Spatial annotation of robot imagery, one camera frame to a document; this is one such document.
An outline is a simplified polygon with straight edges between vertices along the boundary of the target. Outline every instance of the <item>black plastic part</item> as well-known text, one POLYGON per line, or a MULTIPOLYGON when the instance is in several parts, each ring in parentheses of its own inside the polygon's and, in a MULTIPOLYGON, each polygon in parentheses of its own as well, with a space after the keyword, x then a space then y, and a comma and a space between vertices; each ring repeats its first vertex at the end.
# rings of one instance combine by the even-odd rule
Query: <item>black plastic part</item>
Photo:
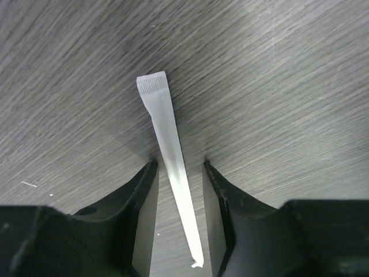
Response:
POLYGON ((369 201, 294 200, 274 209, 204 163, 213 276, 369 276, 369 201))
POLYGON ((149 276, 158 191, 152 161, 75 215, 1 207, 0 276, 149 276))

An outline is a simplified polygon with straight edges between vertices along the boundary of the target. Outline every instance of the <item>wood grain surface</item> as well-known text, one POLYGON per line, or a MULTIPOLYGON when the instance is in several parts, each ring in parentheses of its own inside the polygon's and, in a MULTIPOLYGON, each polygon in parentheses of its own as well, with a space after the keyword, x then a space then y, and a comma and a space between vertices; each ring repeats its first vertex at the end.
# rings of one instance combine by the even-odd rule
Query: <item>wood grain surface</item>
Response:
POLYGON ((1 0, 0 203, 76 212, 156 156, 151 276, 211 276, 204 157, 275 207, 369 198, 368 48, 367 0, 1 0), (135 86, 161 70, 203 269, 135 86))

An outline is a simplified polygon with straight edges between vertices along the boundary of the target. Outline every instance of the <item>white tube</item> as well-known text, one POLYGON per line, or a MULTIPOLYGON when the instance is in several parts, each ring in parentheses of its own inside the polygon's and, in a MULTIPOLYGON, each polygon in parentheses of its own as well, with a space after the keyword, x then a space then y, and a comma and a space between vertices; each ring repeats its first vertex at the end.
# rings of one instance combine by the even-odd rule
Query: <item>white tube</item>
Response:
POLYGON ((161 154, 167 168, 169 181, 177 203, 180 219, 195 263, 192 267, 202 267, 200 236, 195 211, 192 204, 185 163, 179 144, 173 106, 165 72, 137 77, 137 88, 154 125, 161 154))

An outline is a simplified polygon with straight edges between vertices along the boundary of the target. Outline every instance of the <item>gray surface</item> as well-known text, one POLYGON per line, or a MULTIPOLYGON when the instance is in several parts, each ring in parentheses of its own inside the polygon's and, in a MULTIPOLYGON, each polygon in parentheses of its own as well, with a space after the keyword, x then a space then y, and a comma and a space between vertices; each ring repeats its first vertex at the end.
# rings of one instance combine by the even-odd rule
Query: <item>gray surface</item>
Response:
POLYGON ((209 276, 204 156, 275 207, 369 198, 368 26, 366 0, 2 0, 0 202, 75 212, 125 183, 158 154, 135 78, 165 70, 205 266, 161 163, 151 274, 209 276))

